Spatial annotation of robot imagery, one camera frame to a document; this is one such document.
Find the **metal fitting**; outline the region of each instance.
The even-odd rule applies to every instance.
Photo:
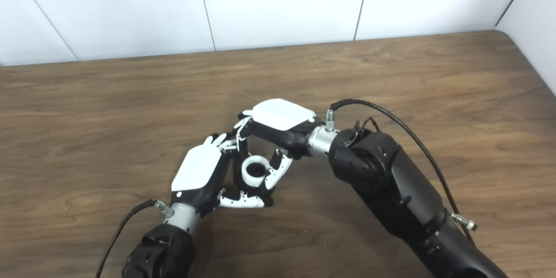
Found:
[[[450,218],[453,219],[453,221],[455,221],[456,223],[463,225],[468,230],[475,231],[478,228],[478,225],[474,221],[472,221],[471,219],[467,219],[459,214],[452,212],[450,213]]]
[[[166,218],[170,218],[174,215],[173,209],[166,205],[163,201],[156,201],[155,208],[157,208]]]
[[[328,109],[326,111],[326,128],[325,131],[332,132],[334,131],[334,119],[336,118],[336,112],[332,109]]]

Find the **black cable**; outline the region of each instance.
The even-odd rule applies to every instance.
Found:
[[[137,214],[139,211],[142,211],[143,209],[146,209],[147,207],[155,205],[156,202],[157,202],[156,200],[149,199],[149,200],[144,201],[143,203],[137,205],[136,207],[131,209],[131,211],[129,213],[127,213],[127,215],[123,218],[122,222],[119,224],[118,228],[116,229],[116,232],[112,236],[112,239],[110,240],[110,243],[108,244],[108,247],[106,248],[106,250],[103,254],[103,257],[101,258],[101,262],[99,264],[99,268],[97,268],[97,274],[95,275],[95,278],[100,278],[101,277],[101,273],[103,272],[103,267],[104,267],[104,264],[106,262],[106,258],[108,258],[108,254],[110,253],[110,250],[114,246],[114,243],[116,242],[116,240],[119,236],[119,233],[122,232],[123,227],[126,225],[127,221],[129,221],[131,216]]]
[[[427,147],[425,147],[425,145],[419,139],[419,137],[417,137],[417,135],[413,131],[411,131],[411,129],[404,122],[402,122],[401,119],[397,118],[397,116],[393,115],[392,113],[390,113],[385,108],[383,108],[381,106],[378,106],[377,104],[365,101],[365,100],[358,100],[358,99],[340,100],[338,102],[335,102],[335,103],[331,104],[330,109],[335,111],[335,110],[341,108],[342,106],[348,106],[350,104],[363,104],[364,106],[369,106],[370,108],[373,108],[373,109],[381,112],[382,114],[388,116],[391,120],[395,121],[396,124],[401,126],[401,128],[403,128],[405,130],[405,132],[407,132],[409,134],[409,136],[411,136],[411,138],[413,138],[415,143],[419,146],[419,148],[421,148],[423,153],[425,153],[425,156],[427,156],[427,159],[429,159],[429,162],[433,166],[434,171],[437,173],[438,179],[440,180],[440,183],[442,184],[442,187],[444,189],[444,192],[446,193],[446,197],[447,197],[448,201],[450,202],[450,205],[453,209],[453,212],[456,213],[456,214],[459,214],[459,209],[457,209],[457,205],[455,203],[455,200],[453,199],[450,188],[448,187],[448,183],[446,182],[446,179],[445,179],[440,167],[438,167],[438,164],[434,160],[434,157],[431,155],[431,153],[429,152]],[[467,239],[469,239],[469,241],[471,241],[471,243],[473,245],[475,245],[475,242],[473,241],[473,238],[471,237],[471,233],[469,232],[469,230],[467,228],[465,228],[465,226],[463,226],[463,225],[461,225],[461,228],[463,229],[463,232],[464,232],[465,236],[467,237]]]

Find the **wood grain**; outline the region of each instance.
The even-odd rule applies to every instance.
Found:
[[[496,31],[1,68],[0,276],[92,277],[129,209],[168,200],[189,148],[275,97],[320,115],[342,98],[385,106],[437,158],[479,248],[510,277],[556,277],[556,100]],[[338,126],[369,114],[342,108]],[[134,217],[104,277],[160,221]],[[195,241],[192,278],[430,277],[317,159],[292,165],[274,207],[221,208]]]

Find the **black robotic arm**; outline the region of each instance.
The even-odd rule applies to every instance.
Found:
[[[367,121],[362,127],[357,122],[351,129],[334,128],[335,111],[356,103],[371,106],[404,127],[439,173],[417,136],[375,104],[342,100],[331,105],[323,122],[313,111],[291,102],[267,100],[242,112],[231,133],[209,137],[188,152],[172,183],[171,206],[158,205],[165,214],[163,224],[143,236],[122,276],[186,277],[195,257],[191,234],[203,216],[219,205],[271,206],[276,184],[292,161],[314,156],[328,161],[334,175],[353,187],[388,232],[406,242],[436,278],[508,278],[475,247],[470,235],[466,238],[457,228],[455,222],[468,235],[477,225],[459,215],[445,181],[454,212],[444,207],[439,193],[391,136],[378,127],[376,132],[366,129]],[[270,161],[248,152],[246,138],[251,135],[279,146]],[[232,160],[238,189],[223,189]]]

